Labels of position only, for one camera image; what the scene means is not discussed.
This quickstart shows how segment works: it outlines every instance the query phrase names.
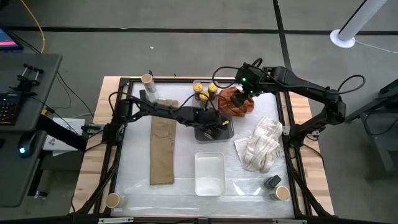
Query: white tabletop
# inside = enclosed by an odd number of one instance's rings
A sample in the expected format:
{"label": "white tabletop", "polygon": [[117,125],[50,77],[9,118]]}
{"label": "white tabletop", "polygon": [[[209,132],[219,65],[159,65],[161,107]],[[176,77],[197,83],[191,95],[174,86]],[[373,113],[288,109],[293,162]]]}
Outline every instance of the white tabletop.
{"label": "white tabletop", "polygon": [[[191,83],[156,83],[161,98],[178,100],[181,104],[193,94]],[[139,97],[144,87],[135,83],[132,94]],[[146,116],[130,123],[124,135],[115,192],[127,197],[123,208],[112,209],[112,216],[194,216],[194,217],[294,217],[291,198],[273,201],[262,183],[278,175],[279,185],[289,188],[286,162],[278,157],[270,172],[249,172],[242,168],[233,141],[250,136],[263,116],[278,120],[275,96],[271,93],[254,98],[254,110],[245,117],[234,117],[235,135],[226,142],[200,144],[193,128],[177,123],[174,148],[172,185],[149,185],[150,125]],[[187,106],[197,105],[190,100]],[[195,154],[222,152],[225,158],[226,193],[220,197],[200,197],[195,194]]]}

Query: keyboard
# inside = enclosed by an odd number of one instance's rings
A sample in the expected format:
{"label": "keyboard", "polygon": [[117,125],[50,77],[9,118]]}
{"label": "keyboard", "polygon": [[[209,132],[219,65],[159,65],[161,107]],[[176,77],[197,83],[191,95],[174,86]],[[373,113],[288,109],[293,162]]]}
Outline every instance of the keyboard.
{"label": "keyboard", "polygon": [[0,125],[15,125],[20,105],[19,93],[0,93]]}

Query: white cloth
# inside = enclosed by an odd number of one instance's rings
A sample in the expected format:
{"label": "white cloth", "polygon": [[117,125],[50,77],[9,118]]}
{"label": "white cloth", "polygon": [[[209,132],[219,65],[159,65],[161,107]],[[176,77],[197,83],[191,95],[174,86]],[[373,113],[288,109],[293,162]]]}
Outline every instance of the white cloth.
{"label": "white cloth", "polygon": [[251,137],[235,140],[235,148],[242,167],[248,171],[269,172],[279,147],[282,124],[263,117]]}

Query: orange bag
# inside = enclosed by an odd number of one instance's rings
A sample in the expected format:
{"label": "orange bag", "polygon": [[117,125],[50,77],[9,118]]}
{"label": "orange bag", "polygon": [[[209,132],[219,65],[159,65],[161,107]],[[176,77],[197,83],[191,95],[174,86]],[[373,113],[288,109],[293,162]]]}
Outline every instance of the orange bag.
{"label": "orange bag", "polygon": [[252,112],[254,109],[254,101],[249,97],[241,107],[236,107],[231,101],[231,96],[238,90],[236,87],[229,87],[222,90],[218,95],[218,109],[221,112],[227,113],[231,116],[243,117],[247,112]]}

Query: wooden table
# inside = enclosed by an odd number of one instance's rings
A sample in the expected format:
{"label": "wooden table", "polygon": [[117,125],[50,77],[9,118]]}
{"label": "wooden table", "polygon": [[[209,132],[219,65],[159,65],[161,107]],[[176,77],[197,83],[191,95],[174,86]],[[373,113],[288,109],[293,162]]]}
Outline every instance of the wooden table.
{"label": "wooden table", "polygon": [[[93,122],[95,124],[106,124],[111,121],[112,112],[108,103],[108,96],[118,90],[119,80],[121,77],[104,77],[101,91],[99,93],[98,103],[95,110],[95,117]],[[159,78],[181,78],[181,77],[159,77]],[[283,94],[282,107],[284,109],[285,121],[288,121],[285,99]],[[295,122],[298,124],[304,123],[309,120],[312,115],[310,111],[310,105],[306,97],[297,95],[295,93],[290,93],[290,99],[292,102],[293,113]],[[97,135],[88,141],[87,147],[94,146],[101,141],[101,135]],[[313,147],[319,151],[318,143],[316,141],[310,141],[308,139],[304,140],[304,143]],[[78,210],[83,206],[83,204],[88,200],[91,194],[94,192],[98,185],[101,175],[101,168],[103,165],[104,152],[106,145],[103,144],[98,146],[84,156],[83,163],[80,169],[79,179],[76,185],[75,196],[73,198],[73,204]],[[314,194],[315,198],[319,203],[322,204],[323,208],[333,214],[333,207],[330,200],[328,183],[326,181],[325,170],[323,169],[322,160],[318,154],[313,152],[307,147],[301,148],[302,161],[304,166],[305,178],[307,181],[307,186]],[[109,162],[109,167],[112,165],[114,154],[111,155],[111,160]],[[298,202],[302,212],[304,212],[304,202],[301,194],[300,188],[296,185]],[[103,203],[101,204],[101,210],[104,209],[104,199],[108,194],[108,187],[105,188],[103,193]]]}

